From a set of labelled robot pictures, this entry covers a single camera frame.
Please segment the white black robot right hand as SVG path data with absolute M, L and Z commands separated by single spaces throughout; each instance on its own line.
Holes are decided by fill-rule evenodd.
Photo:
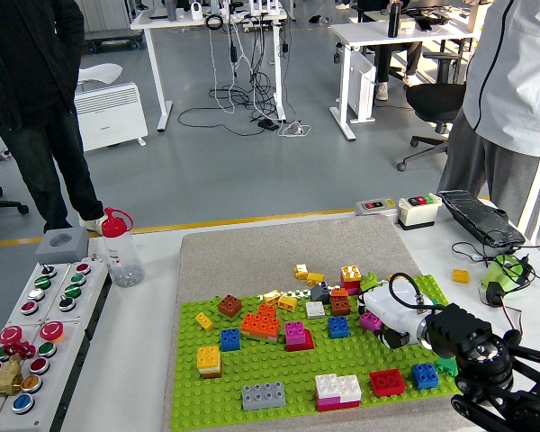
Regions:
M 428 307 L 432 306 L 433 302 L 424 293 L 420 295 L 421 300 L 418 301 L 414 287 L 403 278 L 395 280 L 392 288 L 403 302 L 413 305 L 424 304 L 425 308 L 415 310 L 404 306 L 392 297 L 389 285 L 383 283 L 359 295 L 359 313 L 363 314 L 364 309 L 367 309 L 388 327 L 386 330 L 376 332 L 378 338 L 387 347 L 394 349 L 420 344 L 430 349 L 431 345 L 426 338 L 425 318 L 430 313 Z

